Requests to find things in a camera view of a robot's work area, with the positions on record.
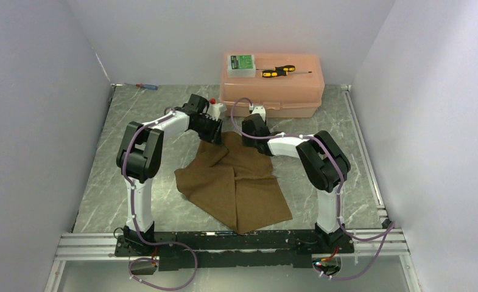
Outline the brown cloth napkin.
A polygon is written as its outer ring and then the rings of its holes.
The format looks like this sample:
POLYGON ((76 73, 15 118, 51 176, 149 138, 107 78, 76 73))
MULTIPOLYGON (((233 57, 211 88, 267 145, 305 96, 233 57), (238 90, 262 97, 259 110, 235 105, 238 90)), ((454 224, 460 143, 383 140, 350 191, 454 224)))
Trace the brown cloth napkin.
POLYGON ((238 234, 293 218, 271 159, 244 146, 238 133, 224 132, 220 145, 202 141, 175 177, 188 201, 238 234))

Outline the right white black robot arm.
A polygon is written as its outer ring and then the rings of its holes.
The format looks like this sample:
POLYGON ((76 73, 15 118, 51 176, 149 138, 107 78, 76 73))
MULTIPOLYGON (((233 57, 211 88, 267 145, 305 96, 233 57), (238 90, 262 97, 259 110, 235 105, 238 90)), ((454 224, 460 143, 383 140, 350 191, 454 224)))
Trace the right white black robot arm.
POLYGON ((272 133, 258 113, 242 121, 241 135, 244 146, 253 147, 261 154, 300 160, 308 180, 317 189, 317 247, 323 252, 338 247, 345 236, 340 193, 351 164, 331 135, 327 131, 314 135, 272 133))

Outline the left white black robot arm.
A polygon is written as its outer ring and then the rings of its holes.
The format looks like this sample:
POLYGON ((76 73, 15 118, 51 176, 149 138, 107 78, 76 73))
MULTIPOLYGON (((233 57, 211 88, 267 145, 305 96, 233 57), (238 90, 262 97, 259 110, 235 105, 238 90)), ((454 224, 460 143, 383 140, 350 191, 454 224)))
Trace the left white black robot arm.
POLYGON ((150 122, 130 122, 116 155, 127 189, 128 214, 124 238, 142 256, 156 245, 152 215, 152 183, 161 167, 164 143, 186 131, 197 133, 201 141, 222 142, 221 115, 226 106, 192 94, 182 106, 168 107, 150 122))

